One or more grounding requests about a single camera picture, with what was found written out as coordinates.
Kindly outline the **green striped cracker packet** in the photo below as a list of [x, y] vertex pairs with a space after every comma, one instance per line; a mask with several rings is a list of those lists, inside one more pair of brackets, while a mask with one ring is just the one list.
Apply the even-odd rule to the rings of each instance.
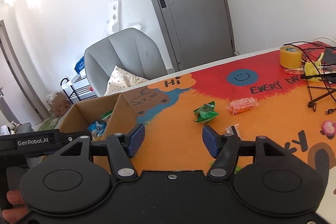
[[109, 121], [109, 119], [110, 119], [110, 117], [111, 117], [111, 115], [112, 115], [112, 110], [111, 111], [108, 111], [108, 112], [106, 112], [105, 114], [103, 114], [102, 116], [100, 116], [100, 118], [101, 118], [101, 120], [103, 121], [103, 122], [105, 122], [105, 123], [108, 123], [108, 121]]

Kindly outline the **white foam packing piece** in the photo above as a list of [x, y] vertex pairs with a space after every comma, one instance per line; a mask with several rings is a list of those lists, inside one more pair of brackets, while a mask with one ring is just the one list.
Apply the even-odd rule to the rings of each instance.
[[120, 5], [121, 0], [112, 0], [108, 4], [108, 23], [104, 27], [104, 31], [109, 35], [120, 30]]

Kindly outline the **blue plastic bag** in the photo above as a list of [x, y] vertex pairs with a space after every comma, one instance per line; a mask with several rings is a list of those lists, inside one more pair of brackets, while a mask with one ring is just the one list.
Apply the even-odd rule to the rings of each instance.
[[75, 72], [77, 74], [80, 74], [80, 72], [85, 68], [85, 65], [84, 65], [84, 57], [82, 56], [81, 59], [76, 63], [75, 65]]

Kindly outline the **blue snack packet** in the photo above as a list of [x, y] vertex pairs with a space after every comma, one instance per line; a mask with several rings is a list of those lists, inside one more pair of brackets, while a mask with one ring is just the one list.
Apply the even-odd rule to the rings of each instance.
[[106, 128], [104, 121], [95, 121], [87, 127], [87, 130], [91, 133], [93, 138], [103, 136]]

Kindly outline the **orange snack packet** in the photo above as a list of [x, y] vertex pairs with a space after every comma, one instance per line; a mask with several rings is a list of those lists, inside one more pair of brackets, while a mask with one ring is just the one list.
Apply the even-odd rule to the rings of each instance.
[[228, 111], [232, 115], [240, 114], [258, 106], [259, 103], [252, 97], [234, 100], [227, 105]]

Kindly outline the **brown box on floor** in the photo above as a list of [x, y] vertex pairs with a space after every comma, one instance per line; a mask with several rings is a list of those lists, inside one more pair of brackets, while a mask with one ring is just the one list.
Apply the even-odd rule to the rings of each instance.
[[46, 98], [51, 111], [58, 117], [62, 117], [71, 107], [62, 92], [53, 92]]

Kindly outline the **yellow tape roll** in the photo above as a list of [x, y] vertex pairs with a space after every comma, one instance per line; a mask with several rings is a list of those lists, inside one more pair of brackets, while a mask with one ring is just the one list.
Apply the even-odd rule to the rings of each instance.
[[280, 65], [286, 69], [298, 69], [301, 67], [302, 51], [293, 46], [280, 48]]

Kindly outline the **white cookie packet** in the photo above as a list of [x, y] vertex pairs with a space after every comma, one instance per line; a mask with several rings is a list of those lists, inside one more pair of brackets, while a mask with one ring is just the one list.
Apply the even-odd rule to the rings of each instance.
[[225, 136], [231, 136], [231, 135], [234, 135], [234, 136], [237, 136], [237, 137], [241, 137], [240, 135], [240, 131], [238, 129], [238, 124], [234, 124], [234, 125], [231, 125], [229, 127], [227, 127], [224, 131], [224, 135]]

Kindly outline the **yellow crumpled wrapper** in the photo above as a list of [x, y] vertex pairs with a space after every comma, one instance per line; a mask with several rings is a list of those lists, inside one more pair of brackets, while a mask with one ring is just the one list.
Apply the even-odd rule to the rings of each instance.
[[303, 67], [304, 75], [306, 77], [310, 76], [309, 81], [318, 82], [322, 75], [322, 59], [324, 57], [324, 53], [322, 52], [318, 59], [315, 62], [307, 61]]

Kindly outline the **grey door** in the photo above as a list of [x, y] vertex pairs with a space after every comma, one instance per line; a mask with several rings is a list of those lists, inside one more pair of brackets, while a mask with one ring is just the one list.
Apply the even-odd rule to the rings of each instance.
[[176, 71], [234, 55], [227, 0], [165, 0], [164, 9], [151, 1]]

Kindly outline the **colourful cat table mat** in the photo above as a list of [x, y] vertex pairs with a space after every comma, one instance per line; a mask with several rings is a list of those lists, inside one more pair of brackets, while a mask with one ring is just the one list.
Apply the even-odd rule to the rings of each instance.
[[[146, 128], [145, 140], [132, 160], [136, 170], [209, 170], [213, 159], [202, 142], [202, 124], [194, 110], [215, 102], [219, 113], [210, 126], [223, 134], [238, 124], [243, 140], [267, 136], [318, 170], [327, 183], [318, 213], [335, 223], [335, 137], [321, 134], [324, 121], [335, 121], [326, 97], [308, 108], [307, 82], [286, 73], [278, 50], [216, 61], [151, 80], [120, 93]], [[232, 115], [227, 105], [242, 98], [259, 105]]]

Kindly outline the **green candy wrapper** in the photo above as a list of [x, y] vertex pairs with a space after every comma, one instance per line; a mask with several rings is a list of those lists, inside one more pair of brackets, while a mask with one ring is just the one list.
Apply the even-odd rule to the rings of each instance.
[[196, 116], [194, 122], [197, 123], [207, 123], [219, 115], [219, 113], [215, 111], [214, 101], [205, 103], [201, 107], [195, 109], [194, 114]]

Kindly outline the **pink small toy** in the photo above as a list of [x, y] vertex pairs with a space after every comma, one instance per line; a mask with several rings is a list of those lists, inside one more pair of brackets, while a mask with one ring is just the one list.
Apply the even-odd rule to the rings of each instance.
[[328, 139], [333, 139], [336, 133], [335, 122], [324, 121], [321, 125], [321, 134], [325, 135]]

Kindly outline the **black shoe rack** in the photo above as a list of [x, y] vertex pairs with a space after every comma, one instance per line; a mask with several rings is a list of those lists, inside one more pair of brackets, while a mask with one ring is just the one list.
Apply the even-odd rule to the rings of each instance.
[[72, 105], [97, 97], [86, 76], [76, 75], [72, 79], [66, 77], [60, 81], [60, 87]]

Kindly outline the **brown cardboard box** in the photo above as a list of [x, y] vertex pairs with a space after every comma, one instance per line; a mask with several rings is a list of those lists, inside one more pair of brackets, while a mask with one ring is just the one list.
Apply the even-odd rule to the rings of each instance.
[[101, 122], [102, 116], [108, 112], [111, 112], [112, 115], [99, 140], [105, 140], [109, 135], [115, 133], [127, 134], [137, 124], [135, 112], [124, 96], [117, 93], [75, 103], [65, 115], [58, 129], [63, 133], [86, 130], [94, 122]]

